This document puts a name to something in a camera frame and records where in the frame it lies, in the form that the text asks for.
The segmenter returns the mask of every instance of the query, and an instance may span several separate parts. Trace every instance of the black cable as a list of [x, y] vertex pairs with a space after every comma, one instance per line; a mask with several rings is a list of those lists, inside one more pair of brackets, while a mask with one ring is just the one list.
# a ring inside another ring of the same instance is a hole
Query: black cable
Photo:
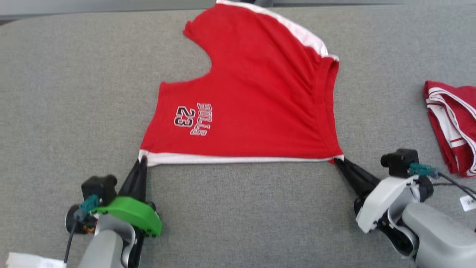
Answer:
[[64, 263], [68, 262], [69, 250], [71, 249], [71, 241], [73, 241], [74, 230], [76, 230], [78, 221], [79, 221], [78, 217], [74, 218], [73, 227], [71, 228], [71, 232], [69, 233], [68, 245], [66, 246], [66, 253], [64, 255]]
[[440, 175], [441, 177], [445, 178], [446, 180], [448, 180], [448, 181], [451, 182], [452, 184], [456, 185], [458, 188], [460, 188], [461, 190], [463, 190], [463, 192], [467, 193], [471, 198], [473, 198], [474, 200], [476, 200], [476, 194], [473, 194], [473, 193], [471, 193], [471, 191], [466, 190], [465, 186], [462, 186], [461, 184], [457, 183], [457, 182], [454, 181], [452, 178], [446, 176], [445, 174], [443, 174], [443, 173], [441, 173], [441, 172], [438, 172], [438, 175]]
[[[455, 186], [454, 184], [452, 183], [447, 183], [447, 182], [441, 182], [441, 183], [433, 183], [433, 186]], [[464, 189], [470, 191], [471, 193], [475, 194], [476, 195], [476, 191], [469, 188], [468, 186], [465, 186], [465, 185], [461, 185]]]

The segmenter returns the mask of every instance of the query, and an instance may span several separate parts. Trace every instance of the garment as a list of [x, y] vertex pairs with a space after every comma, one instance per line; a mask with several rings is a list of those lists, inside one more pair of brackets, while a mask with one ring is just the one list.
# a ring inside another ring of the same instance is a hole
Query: garment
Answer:
[[212, 66], [161, 83], [139, 153], [149, 166], [343, 157], [333, 113], [338, 58], [321, 39], [267, 9], [223, 0], [183, 32]]
[[449, 171], [476, 176], [476, 87], [427, 81], [423, 95]]

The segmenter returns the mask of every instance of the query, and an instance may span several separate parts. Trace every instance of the red fabric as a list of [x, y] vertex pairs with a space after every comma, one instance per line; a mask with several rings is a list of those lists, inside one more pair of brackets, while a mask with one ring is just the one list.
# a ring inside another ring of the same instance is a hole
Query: red fabric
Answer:
[[[208, 53], [212, 67], [192, 81], [160, 85], [141, 149], [214, 156], [342, 154], [333, 113], [336, 60], [303, 46], [273, 17], [241, 7], [217, 4], [183, 32]], [[202, 124], [199, 113], [205, 115]]]
[[[436, 106], [445, 111], [443, 122], [437, 119], [431, 109], [428, 116], [449, 171], [459, 173], [462, 177], [475, 176], [476, 87], [455, 88], [441, 82], [427, 81], [424, 97], [427, 100], [432, 97], [433, 101], [427, 103], [428, 108]], [[456, 138], [445, 136], [444, 130], [448, 128], [457, 133]]]

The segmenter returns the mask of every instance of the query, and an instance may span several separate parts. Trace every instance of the gray tablecloth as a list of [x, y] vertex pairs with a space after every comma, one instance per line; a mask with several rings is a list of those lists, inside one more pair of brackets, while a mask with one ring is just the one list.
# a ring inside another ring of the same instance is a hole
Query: gray tablecloth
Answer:
[[[447, 172], [422, 87], [476, 84], [475, 6], [274, 11], [340, 57], [335, 116], [349, 159], [383, 178], [382, 154], [415, 148]], [[81, 183], [106, 174], [124, 181], [159, 83], [210, 68], [181, 33], [199, 13], [72, 14], [0, 27], [2, 262], [10, 251], [62, 259], [64, 217], [82, 201]], [[164, 228], [146, 240], [142, 268], [414, 267], [382, 233], [360, 231], [355, 194], [329, 163], [164, 165], [150, 169], [148, 191]], [[440, 187], [428, 203], [474, 228], [462, 195]], [[74, 237], [71, 267], [90, 240]]]

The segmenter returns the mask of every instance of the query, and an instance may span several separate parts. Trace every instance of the white paper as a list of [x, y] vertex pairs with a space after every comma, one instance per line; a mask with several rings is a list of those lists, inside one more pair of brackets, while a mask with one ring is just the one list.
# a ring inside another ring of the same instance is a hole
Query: white paper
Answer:
[[462, 196], [459, 201], [461, 202], [461, 206], [463, 206], [463, 210], [465, 212], [476, 209], [476, 200], [470, 196]]
[[10, 252], [7, 268], [65, 268], [63, 261], [24, 253]]

